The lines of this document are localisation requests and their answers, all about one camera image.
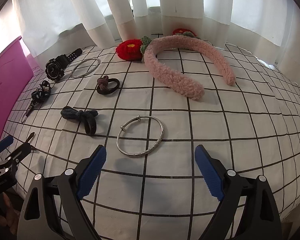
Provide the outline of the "black digital wristwatch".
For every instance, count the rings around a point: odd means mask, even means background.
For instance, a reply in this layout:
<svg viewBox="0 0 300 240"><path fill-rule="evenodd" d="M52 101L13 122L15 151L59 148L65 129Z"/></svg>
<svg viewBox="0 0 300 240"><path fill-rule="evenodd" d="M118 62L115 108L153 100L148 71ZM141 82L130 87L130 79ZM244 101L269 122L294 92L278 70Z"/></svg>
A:
<svg viewBox="0 0 300 240"><path fill-rule="evenodd" d="M76 58L78 58L81 54L82 49L78 48L68 56L62 54L54 59L50 59L45 66L47 78L52 81L59 81L64 76L64 71L67 68L67 66L70 63L72 63Z"/></svg>

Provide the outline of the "white sheer curtain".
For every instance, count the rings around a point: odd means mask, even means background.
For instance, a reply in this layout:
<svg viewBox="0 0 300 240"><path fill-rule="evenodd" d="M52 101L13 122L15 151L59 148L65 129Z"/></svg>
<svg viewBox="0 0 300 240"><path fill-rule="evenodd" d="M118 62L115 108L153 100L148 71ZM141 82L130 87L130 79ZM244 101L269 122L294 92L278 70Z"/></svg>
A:
<svg viewBox="0 0 300 240"><path fill-rule="evenodd" d="M43 66L78 47L186 28L252 52L300 85L300 9L293 0L12 0L21 36Z"/></svg>

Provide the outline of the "pink plastic storage bin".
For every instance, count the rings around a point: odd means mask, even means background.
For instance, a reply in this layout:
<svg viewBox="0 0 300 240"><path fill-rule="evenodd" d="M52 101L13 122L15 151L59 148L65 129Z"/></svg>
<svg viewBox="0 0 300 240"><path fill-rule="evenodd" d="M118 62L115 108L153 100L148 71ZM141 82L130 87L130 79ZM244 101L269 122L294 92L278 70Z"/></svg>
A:
<svg viewBox="0 0 300 240"><path fill-rule="evenodd" d="M0 138L15 102L33 77L20 40L19 36L0 53Z"/></svg>

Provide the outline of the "black keychain with clasp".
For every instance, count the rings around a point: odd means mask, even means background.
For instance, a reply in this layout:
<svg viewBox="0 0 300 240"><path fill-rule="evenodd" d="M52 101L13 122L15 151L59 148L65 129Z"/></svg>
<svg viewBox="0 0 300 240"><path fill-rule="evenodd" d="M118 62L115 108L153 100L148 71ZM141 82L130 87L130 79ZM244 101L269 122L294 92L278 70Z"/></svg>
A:
<svg viewBox="0 0 300 240"><path fill-rule="evenodd" d="M27 117L31 114L37 104L43 103L51 94L50 83L46 80L42 81L39 86L31 93L31 102L21 119L23 124Z"/></svg>

